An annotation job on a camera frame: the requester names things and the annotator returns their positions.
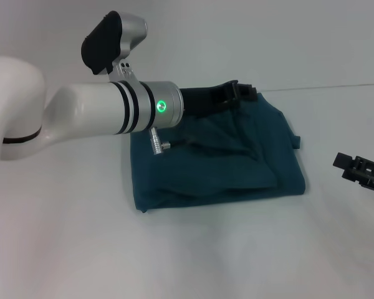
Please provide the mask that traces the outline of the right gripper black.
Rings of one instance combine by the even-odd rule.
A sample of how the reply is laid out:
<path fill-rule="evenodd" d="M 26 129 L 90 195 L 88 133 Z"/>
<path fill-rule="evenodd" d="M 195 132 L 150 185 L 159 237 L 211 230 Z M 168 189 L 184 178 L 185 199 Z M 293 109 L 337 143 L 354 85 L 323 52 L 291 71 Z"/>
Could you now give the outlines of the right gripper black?
<path fill-rule="evenodd" d="M 343 169 L 342 177 L 352 182 L 358 182 L 361 187 L 374 191 L 374 162 L 356 156 L 338 153 L 333 166 Z"/>

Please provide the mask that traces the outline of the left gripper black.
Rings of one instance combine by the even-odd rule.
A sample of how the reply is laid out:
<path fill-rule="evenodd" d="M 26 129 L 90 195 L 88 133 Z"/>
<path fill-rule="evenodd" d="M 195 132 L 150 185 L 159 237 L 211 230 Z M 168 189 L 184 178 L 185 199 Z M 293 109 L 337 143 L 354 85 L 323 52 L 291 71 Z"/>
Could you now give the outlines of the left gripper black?
<path fill-rule="evenodd" d="M 214 87 L 181 88 L 183 116 L 206 117 L 239 106 L 238 100 L 256 102 L 257 90 L 249 84 L 228 81 Z"/>

